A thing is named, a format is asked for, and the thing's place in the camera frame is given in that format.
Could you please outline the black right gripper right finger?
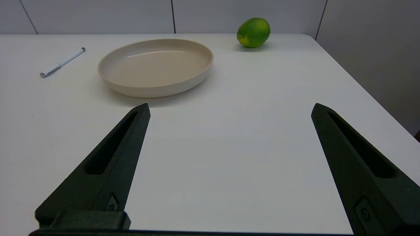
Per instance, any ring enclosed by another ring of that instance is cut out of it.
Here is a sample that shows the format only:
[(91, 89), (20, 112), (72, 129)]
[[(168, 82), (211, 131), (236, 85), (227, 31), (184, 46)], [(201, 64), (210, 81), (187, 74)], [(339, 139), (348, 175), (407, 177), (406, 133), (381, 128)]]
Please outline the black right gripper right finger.
[(311, 118), (353, 233), (418, 236), (419, 186), (333, 109)]

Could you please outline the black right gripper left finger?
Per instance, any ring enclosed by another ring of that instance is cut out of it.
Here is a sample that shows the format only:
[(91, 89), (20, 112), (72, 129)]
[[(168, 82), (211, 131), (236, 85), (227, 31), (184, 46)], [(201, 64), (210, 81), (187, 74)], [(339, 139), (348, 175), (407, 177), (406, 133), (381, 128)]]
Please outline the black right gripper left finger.
[(150, 117), (144, 103), (119, 121), (36, 209), (40, 229), (129, 229), (124, 209)]

